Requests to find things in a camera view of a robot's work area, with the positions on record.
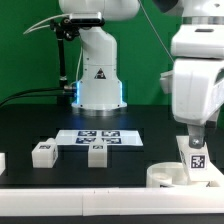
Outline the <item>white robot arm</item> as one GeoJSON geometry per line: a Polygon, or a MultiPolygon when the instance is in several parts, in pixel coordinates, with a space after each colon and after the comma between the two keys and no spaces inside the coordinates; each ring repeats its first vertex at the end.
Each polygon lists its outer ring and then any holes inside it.
{"type": "MultiPolygon", "coordinates": [[[[202,148],[205,127],[214,124],[224,104],[224,0],[152,0],[164,13],[182,18],[172,38],[176,57],[171,76],[161,75],[170,84],[172,111],[176,121],[188,126],[189,146],[202,148]]],[[[116,75],[117,43],[102,30],[105,20],[134,17],[138,0],[59,0],[68,23],[76,25],[83,47],[83,76],[74,106],[86,110],[113,110],[124,107],[116,75]]]]}

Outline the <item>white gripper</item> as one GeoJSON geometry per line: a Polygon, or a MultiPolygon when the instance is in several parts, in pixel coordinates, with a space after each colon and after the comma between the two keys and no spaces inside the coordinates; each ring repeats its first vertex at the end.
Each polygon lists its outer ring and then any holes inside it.
{"type": "Polygon", "coordinates": [[[224,60],[177,59],[173,67],[172,112],[176,121],[186,124],[189,146],[201,149],[203,125],[224,103],[224,79],[216,81],[224,60]]]}

